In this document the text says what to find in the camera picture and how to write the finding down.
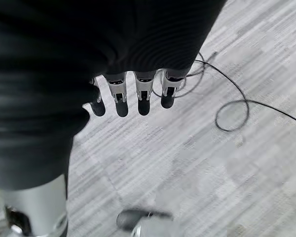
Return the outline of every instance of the black fingertip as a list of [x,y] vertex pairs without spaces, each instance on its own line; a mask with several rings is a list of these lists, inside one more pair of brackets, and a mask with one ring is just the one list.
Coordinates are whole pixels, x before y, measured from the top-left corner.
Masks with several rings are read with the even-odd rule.
[[90,103],[90,105],[91,105],[93,113],[96,116],[101,117],[105,114],[106,110],[105,110],[103,100],[101,100],[100,103],[97,103],[97,102]]
[[120,117],[125,117],[128,115],[128,105],[126,102],[115,103],[117,114]]
[[145,98],[143,98],[142,100],[138,100],[138,112],[143,115],[146,116],[147,114],[149,114],[150,111],[150,101],[146,100]]
[[117,216],[116,224],[124,231],[132,231],[140,219],[148,215],[149,212],[144,210],[124,210]]
[[173,103],[174,103],[174,97],[172,97],[171,95],[161,96],[161,105],[165,109],[171,108],[173,106]]

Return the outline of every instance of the robotic hand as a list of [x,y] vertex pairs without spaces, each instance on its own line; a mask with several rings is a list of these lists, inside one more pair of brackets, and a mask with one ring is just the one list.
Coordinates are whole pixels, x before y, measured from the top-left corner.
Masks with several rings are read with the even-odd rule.
[[67,235],[69,158],[89,119],[82,105],[105,113],[90,79],[104,75],[124,117],[125,72],[134,71],[146,115],[153,76],[165,69],[161,105],[171,107],[225,1],[0,0],[3,236]]

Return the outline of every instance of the wire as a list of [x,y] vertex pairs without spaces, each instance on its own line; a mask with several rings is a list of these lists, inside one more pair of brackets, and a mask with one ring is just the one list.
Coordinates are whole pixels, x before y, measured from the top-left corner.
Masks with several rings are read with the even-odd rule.
[[[233,131],[236,131],[236,130],[239,130],[241,129],[244,125],[246,125],[246,123],[248,122],[249,120],[249,117],[250,117],[250,106],[249,106],[249,103],[254,103],[254,104],[258,104],[258,105],[262,105],[262,106],[265,106],[265,107],[268,107],[270,109],[273,109],[281,114],[284,114],[286,115],[287,117],[293,119],[296,121],[296,118],[294,116],[291,116],[290,114],[276,108],[276,107],[273,107],[271,105],[268,105],[268,104],[265,104],[263,102],[260,102],[260,101],[256,101],[256,100],[250,100],[250,99],[247,99],[245,93],[242,91],[242,89],[240,88],[240,86],[233,80],[231,79],[229,76],[227,76],[225,73],[223,73],[220,69],[218,69],[217,67],[213,66],[212,64],[210,64],[208,61],[213,58],[214,56],[217,55],[217,52],[214,52],[211,57],[208,59],[208,61],[205,61],[203,55],[199,52],[198,55],[202,58],[202,60],[198,60],[196,59],[195,62],[196,63],[202,63],[203,64],[203,67],[202,69],[199,69],[199,70],[196,70],[196,72],[192,73],[192,74],[188,74],[186,77],[192,77],[192,76],[196,76],[196,75],[201,75],[200,76],[200,79],[198,80],[198,82],[195,84],[195,86],[189,90],[188,92],[182,94],[182,95],[179,95],[179,96],[176,96],[175,98],[181,98],[181,97],[184,97],[188,94],[190,94],[191,92],[193,92],[197,87],[198,85],[201,83],[202,79],[203,79],[203,76],[204,76],[204,73],[205,73],[205,69],[206,69],[206,66],[209,66],[210,68],[214,69],[215,71],[217,71],[218,73],[220,73],[221,75],[223,75],[226,79],[228,79],[236,88],[237,90],[240,92],[240,94],[242,95],[243,99],[242,100],[233,100],[233,101],[230,101],[226,104],[224,104],[223,106],[221,106],[218,111],[216,112],[216,116],[215,116],[215,125],[218,129],[222,130],[222,131],[225,131],[225,132],[233,132]],[[180,90],[182,90],[184,87],[186,86],[186,78],[185,78],[185,83],[183,84],[183,86],[180,88]],[[157,94],[154,90],[152,90],[153,93],[159,97],[161,97],[161,95]],[[237,103],[245,103],[246,105],[246,116],[244,118],[244,120],[242,121],[242,123],[238,126],[238,127],[235,127],[235,128],[232,128],[232,129],[226,129],[224,127],[222,127],[221,125],[219,125],[218,123],[218,118],[219,118],[219,114],[220,112],[226,108],[227,106],[229,105],[232,105],[232,104],[237,104]]]

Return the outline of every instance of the gray carpet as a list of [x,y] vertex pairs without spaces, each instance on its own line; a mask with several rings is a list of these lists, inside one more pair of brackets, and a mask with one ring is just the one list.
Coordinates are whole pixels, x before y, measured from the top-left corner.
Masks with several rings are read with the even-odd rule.
[[[201,50],[205,58],[214,51],[213,65],[248,98],[296,116],[296,0],[229,0]],[[173,108],[153,96],[146,117],[132,73],[126,118],[98,81],[107,113],[92,115],[74,142],[70,237],[128,236],[115,219],[130,206],[172,211],[186,237],[296,237],[296,122],[251,105],[244,128],[218,130],[216,111],[241,97],[209,68]],[[158,80],[154,88],[160,93]],[[228,107],[219,122],[233,127],[243,115],[242,105]]]

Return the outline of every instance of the silver metal leg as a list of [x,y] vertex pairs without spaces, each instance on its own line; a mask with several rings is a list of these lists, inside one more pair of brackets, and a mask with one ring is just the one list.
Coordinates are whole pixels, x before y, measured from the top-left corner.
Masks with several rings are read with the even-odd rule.
[[178,223],[158,216],[143,217],[131,233],[131,237],[183,237]]
[[67,233],[64,175],[31,189],[0,190],[6,214],[1,237],[60,237]]

